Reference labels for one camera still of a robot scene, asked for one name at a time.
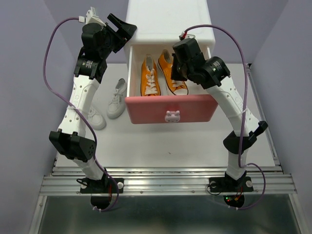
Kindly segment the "orange sneaker one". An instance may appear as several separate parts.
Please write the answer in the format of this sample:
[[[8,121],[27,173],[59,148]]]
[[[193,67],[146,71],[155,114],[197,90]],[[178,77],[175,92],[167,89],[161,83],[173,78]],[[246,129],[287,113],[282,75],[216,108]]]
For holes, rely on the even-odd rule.
[[[140,94],[143,97],[161,95],[157,67],[151,55],[147,54],[141,66]]]
[[[167,93],[174,96],[188,95],[189,90],[186,83],[172,79],[173,59],[168,50],[164,49],[162,51],[157,63],[165,78]]]

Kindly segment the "dark pink drawer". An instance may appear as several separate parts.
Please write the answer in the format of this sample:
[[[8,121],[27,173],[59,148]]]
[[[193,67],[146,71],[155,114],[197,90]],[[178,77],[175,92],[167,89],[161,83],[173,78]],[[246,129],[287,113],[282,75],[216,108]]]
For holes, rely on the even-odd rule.
[[[155,63],[164,49],[170,54],[171,45],[131,45],[128,59],[128,91],[125,99],[130,121],[133,124],[168,123],[169,113],[177,122],[208,122],[218,107],[217,102],[200,85],[186,81],[189,94],[170,95],[163,73],[157,69],[161,95],[143,97],[140,93],[141,66],[147,54]]]

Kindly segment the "pink bunny knob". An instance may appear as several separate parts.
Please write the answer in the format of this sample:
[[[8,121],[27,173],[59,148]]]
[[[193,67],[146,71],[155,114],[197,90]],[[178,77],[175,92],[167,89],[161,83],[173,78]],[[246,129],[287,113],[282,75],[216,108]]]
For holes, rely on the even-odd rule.
[[[165,121],[169,123],[179,122],[180,111],[167,111],[165,115]]]

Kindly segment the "white sneaker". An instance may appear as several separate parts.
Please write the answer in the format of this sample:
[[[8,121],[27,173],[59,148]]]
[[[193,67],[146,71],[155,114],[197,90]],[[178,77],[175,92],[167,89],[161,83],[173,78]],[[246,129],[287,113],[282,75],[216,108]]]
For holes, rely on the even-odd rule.
[[[89,109],[88,123],[94,130],[102,130],[106,127],[105,118],[95,106],[91,106]]]
[[[118,80],[111,101],[107,108],[109,119],[118,118],[125,110],[125,98],[127,96],[127,83],[125,79]]]

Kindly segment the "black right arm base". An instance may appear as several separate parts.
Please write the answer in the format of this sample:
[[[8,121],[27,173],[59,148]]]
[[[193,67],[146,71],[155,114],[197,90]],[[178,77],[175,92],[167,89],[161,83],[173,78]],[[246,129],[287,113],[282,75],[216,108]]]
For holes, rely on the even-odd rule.
[[[230,208],[241,209],[245,203],[245,193],[254,191],[251,178],[244,176],[239,180],[231,177],[211,177],[206,186],[206,191],[211,195],[223,195],[224,202]]]

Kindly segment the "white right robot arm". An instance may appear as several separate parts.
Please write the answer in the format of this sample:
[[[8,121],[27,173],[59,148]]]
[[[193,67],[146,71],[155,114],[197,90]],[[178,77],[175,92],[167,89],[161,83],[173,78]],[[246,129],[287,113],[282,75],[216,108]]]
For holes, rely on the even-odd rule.
[[[196,39],[183,39],[173,45],[172,78],[190,80],[200,85],[221,107],[233,131],[224,139],[228,150],[228,166],[224,184],[236,190],[245,175],[248,149],[268,127],[258,120],[244,104],[231,78],[230,70],[219,57],[205,59]]]

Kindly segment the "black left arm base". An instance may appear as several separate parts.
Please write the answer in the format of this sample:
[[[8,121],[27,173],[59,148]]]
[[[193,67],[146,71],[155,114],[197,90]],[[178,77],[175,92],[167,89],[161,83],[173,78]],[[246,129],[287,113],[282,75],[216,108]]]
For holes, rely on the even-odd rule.
[[[81,194],[90,194],[92,209],[98,212],[106,212],[112,209],[123,193],[124,178],[114,180],[104,176],[102,180],[91,180],[88,178],[76,179],[80,184]]]

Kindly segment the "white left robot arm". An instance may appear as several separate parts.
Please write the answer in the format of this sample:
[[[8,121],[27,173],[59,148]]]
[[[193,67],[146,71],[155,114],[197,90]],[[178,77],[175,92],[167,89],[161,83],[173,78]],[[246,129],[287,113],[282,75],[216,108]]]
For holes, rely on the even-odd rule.
[[[107,69],[107,58],[117,53],[133,37],[137,30],[134,24],[126,23],[110,14],[108,20],[117,27],[111,28],[98,17],[84,16],[77,20],[82,28],[82,48],[74,68],[74,83],[69,100],[56,91],[51,92],[67,103],[65,116],[56,131],[51,131],[49,140],[55,149],[76,163],[97,192],[108,188],[105,169],[96,160],[97,139],[86,138],[87,121],[93,97]]]

